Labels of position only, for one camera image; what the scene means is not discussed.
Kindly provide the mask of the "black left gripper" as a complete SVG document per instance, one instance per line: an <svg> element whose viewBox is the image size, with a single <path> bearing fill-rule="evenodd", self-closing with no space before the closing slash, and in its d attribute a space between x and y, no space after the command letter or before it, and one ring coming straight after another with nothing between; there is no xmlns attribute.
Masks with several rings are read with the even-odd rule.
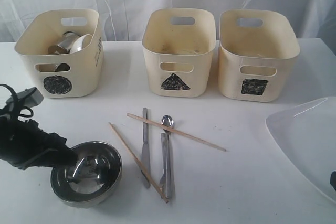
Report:
<svg viewBox="0 0 336 224"><path fill-rule="evenodd" d="M1 109L1 160L20 170L74 165L78 155L66 141L41 130L34 120L20 121L7 108Z"/></svg>

